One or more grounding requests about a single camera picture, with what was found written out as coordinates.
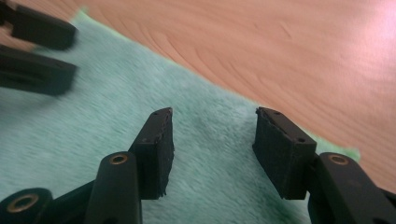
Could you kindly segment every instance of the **black plastic part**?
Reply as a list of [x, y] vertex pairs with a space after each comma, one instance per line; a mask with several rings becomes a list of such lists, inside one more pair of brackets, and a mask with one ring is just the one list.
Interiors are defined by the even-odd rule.
[[84, 223], [142, 223], [134, 154], [117, 152], [102, 159]]
[[76, 27], [29, 7], [17, 6], [10, 23], [11, 36], [51, 49], [68, 49], [73, 45]]
[[84, 221], [93, 181], [55, 199], [49, 208], [52, 224], [78, 224]]
[[129, 151], [137, 158], [141, 199], [159, 199], [166, 194], [174, 158], [172, 108], [153, 112]]
[[387, 199], [393, 204], [393, 207], [396, 209], [396, 194], [389, 192], [385, 189], [381, 189], [382, 193], [387, 197]]
[[52, 196], [47, 189], [24, 189], [0, 202], [0, 223], [42, 224]]
[[320, 154], [317, 174], [335, 223], [396, 223], [396, 209], [349, 157]]
[[7, 5], [6, 0], [0, 0], [0, 26], [4, 25], [12, 17], [12, 8]]
[[60, 95], [71, 88], [76, 70], [70, 63], [0, 45], [0, 87]]
[[304, 169], [317, 143], [283, 114], [264, 107], [258, 115], [253, 150], [281, 198], [304, 199]]
[[312, 224], [333, 224], [335, 222], [332, 209], [327, 201], [316, 201], [309, 197], [308, 213]]

